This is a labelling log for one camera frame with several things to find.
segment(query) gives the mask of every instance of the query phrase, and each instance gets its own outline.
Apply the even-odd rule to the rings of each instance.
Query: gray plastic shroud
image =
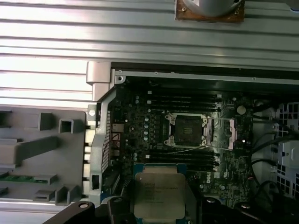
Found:
[[[81,199],[86,113],[0,107],[0,197]]]

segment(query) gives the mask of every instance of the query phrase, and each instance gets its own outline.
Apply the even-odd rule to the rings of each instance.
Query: chip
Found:
[[[174,141],[178,146],[199,146],[202,136],[200,116],[178,115],[175,122]]]
[[[143,220],[155,220],[154,223],[182,219],[185,216],[185,186],[183,174],[163,173],[163,170],[161,173],[137,173],[134,215]]]

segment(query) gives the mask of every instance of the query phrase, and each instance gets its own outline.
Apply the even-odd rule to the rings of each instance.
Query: cpu socket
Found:
[[[211,144],[212,119],[204,114],[172,113],[169,120],[169,139],[164,144],[171,147],[192,148]]]

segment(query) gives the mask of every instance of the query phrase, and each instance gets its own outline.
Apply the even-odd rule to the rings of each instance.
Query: black cable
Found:
[[[268,104],[262,104],[259,106],[255,106],[253,107],[253,113],[257,113],[257,112],[262,112],[265,111],[269,108],[274,108],[274,109],[278,109],[280,104],[288,104],[288,103],[292,103],[292,102],[298,102],[298,98],[291,98],[291,96],[284,96],[283,98],[279,99],[277,98],[275,100],[275,102],[269,102]]]
[[[270,134],[276,134],[277,132],[267,132],[267,133],[265,133],[265,134],[263,134],[262,136],[260,136],[256,141],[255,141],[255,143],[253,143],[253,148],[257,145],[257,143],[263,138],[263,137],[265,137],[266,135],[270,135]]]
[[[284,125],[283,123],[281,123],[277,119],[273,119],[271,117],[262,117],[262,116],[257,116],[257,115],[253,115],[252,117],[256,118],[256,119],[264,120],[264,121],[267,121],[267,122],[270,122],[270,123],[273,123],[273,124],[277,123],[279,126],[281,126],[287,132],[289,132],[289,133],[295,133],[294,130],[290,129],[287,125]]]
[[[251,165],[256,164],[258,162],[266,162],[268,164],[270,164],[271,166],[276,166],[276,162],[274,162],[273,160],[269,160],[269,159],[257,159],[251,162]]]
[[[263,188],[267,185],[267,184],[273,184],[273,185],[275,185],[275,187],[278,189],[278,191],[279,191],[279,193],[281,194],[281,195],[283,195],[284,194],[284,192],[282,191],[282,189],[275,183],[275,182],[273,182],[273,181],[265,181],[265,182],[263,182],[260,186],[259,186],[259,189],[257,190],[257,193],[255,194],[255,195],[253,195],[253,197],[252,197],[252,199],[255,199],[261,192],[262,192],[262,190],[264,190]]]
[[[284,137],[273,139],[271,141],[265,142],[265,143],[255,147],[255,148],[253,148],[252,151],[251,151],[251,154],[254,154],[254,153],[258,152],[259,150],[261,150],[261,149],[263,149],[267,146],[270,146],[272,144],[276,144],[276,143],[280,143],[282,141],[287,141],[287,140],[292,140],[292,139],[295,139],[293,135],[287,135],[287,136],[284,136]]]
[[[255,161],[251,162],[251,164],[250,164],[250,171],[251,171],[252,178],[253,178],[253,180],[254,180],[255,183],[256,183],[256,187],[260,189],[261,184],[260,184],[260,182],[257,180],[256,174],[255,174],[255,172],[254,172],[254,170],[253,170],[253,164],[255,164],[255,163],[257,163],[257,162],[259,162],[259,161],[258,161],[258,160],[255,160]],[[271,198],[268,196],[267,192],[266,192],[263,188],[261,189],[261,191],[263,191],[263,193],[264,193],[264,195],[265,195],[265,197],[266,197],[268,203],[269,203],[269,204],[272,204],[272,200],[271,200]]]

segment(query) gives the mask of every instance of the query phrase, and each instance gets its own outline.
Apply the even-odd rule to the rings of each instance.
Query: circuit board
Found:
[[[186,178],[228,207],[247,201],[253,100],[242,93],[122,88],[112,108],[121,180],[134,162],[187,164]]]

